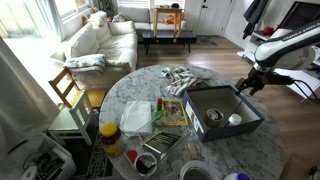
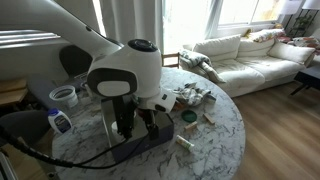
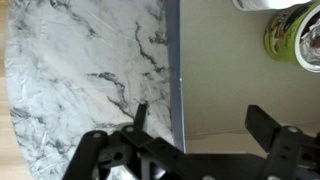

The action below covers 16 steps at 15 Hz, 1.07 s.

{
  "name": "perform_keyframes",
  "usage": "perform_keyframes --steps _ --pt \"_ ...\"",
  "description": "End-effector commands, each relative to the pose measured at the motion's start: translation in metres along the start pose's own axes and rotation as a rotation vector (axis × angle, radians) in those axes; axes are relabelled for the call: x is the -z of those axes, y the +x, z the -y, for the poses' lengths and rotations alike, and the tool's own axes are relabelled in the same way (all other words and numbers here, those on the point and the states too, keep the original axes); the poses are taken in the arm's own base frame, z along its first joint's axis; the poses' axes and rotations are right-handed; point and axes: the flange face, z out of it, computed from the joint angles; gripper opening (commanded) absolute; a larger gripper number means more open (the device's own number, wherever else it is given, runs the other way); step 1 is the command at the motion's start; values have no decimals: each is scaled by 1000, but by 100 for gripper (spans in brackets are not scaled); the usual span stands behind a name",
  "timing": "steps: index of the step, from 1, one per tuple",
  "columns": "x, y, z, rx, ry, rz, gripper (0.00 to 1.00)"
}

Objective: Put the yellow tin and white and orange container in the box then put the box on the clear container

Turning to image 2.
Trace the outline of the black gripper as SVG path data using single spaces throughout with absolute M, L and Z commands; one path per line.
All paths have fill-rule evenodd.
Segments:
M 136 104 L 131 95 L 115 97 L 112 99 L 112 103 L 118 128 L 117 132 L 125 139 L 130 139 L 134 129 Z

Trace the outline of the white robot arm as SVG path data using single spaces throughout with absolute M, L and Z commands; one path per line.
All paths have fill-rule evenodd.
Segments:
M 135 110 L 149 138 L 159 137 L 154 115 L 173 109 L 176 97 L 160 85 L 162 57 L 152 42 L 133 39 L 121 44 L 102 36 L 54 0 L 0 0 L 3 30 L 40 30 L 61 36 L 87 52 L 90 90 L 113 102 L 118 133 L 132 137 Z

